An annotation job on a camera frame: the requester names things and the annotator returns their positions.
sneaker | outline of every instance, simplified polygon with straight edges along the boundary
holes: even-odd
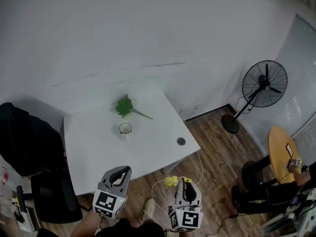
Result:
[[[156,209],[156,202],[153,198],[150,198],[146,201],[145,208],[144,208],[144,216],[143,220],[145,221],[148,218],[153,218],[154,211]]]
[[[166,231],[166,237],[179,237],[179,232]]]

fan blade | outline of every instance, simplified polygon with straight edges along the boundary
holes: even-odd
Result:
[[[269,80],[269,69],[268,69],[267,63],[266,63],[266,80]]]
[[[272,90],[272,91],[274,91],[274,92],[276,92],[276,93],[282,94],[281,91],[279,91],[279,90],[277,90],[277,89],[275,89],[275,88],[270,87],[270,90]]]
[[[258,88],[255,92],[253,92],[248,98],[252,98],[255,97],[261,90],[263,90],[263,88]]]

white mug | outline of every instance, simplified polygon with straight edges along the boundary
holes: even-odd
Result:
[[[129,123],[123,123],[119,126],[120,139],[126,141],[132,132],[132,126]]]

black fan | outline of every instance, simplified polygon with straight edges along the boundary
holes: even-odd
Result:
[[[235,116],[222,116],[222,125],[230,133],[239,131],[236,119],[248,105],[267,107],[275,104],[284,94],[287,74],[284,67],[276,61],[261,61],[253,65],[242,81],[242,94],[247,104]]]

wooden floor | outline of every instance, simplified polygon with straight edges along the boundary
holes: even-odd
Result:
[[[187,122],[187,127],[193,134],[201,150],[198,152],[203,164],[203,177],[198,185],[202,192],[202,211],[204,213],[201,229],[188,233],[188,236],[201,236],[217,231],[221,221],[236,213],[231,202],[231,187],[239,185],[243,190],[241,182],[241,169],[248,160],[259,160],[262,155],[241,127],[238,134],[227,133],[221,126],[221,116],[229,113],[226,108],[216,110],[207,115]],[[198,182],[201,174],[199,159],[196,153],[184,159],[168,176],[187,176],[194,182]],[[266,180],[273,178],[269,168],[264,169]],[[151,187],[156,181],[163,180],[166,176],[161,170],[138,178],[130,182],[128,187],[129,200],[125,205],[119,218],[126,217],[135,227],[142,223],[143,206],[145,201],[151,197]],[[174,202],[176,188],[165,187],[163,183],[154,187],[154,198],[156,202],[167,210],[168,205]],[[79,202],[91,207],[92,195],[78,197]],[[258,229],[267,221],[268,215],[258,214],[251,216],[228,219],[224,223],[218,237],[254,237],[260,236]],[[159,208],[154,213],[154,220],[164,229],[170,228],[170,220]],[[3,227],[9,236],[22,236],[16,223],[7,220],[8,225]],[[113,225],[114,221],[104,220],[103,226]],[[42,223],[56,233],[59,237],[68,237],[77,223],[54,225]]]

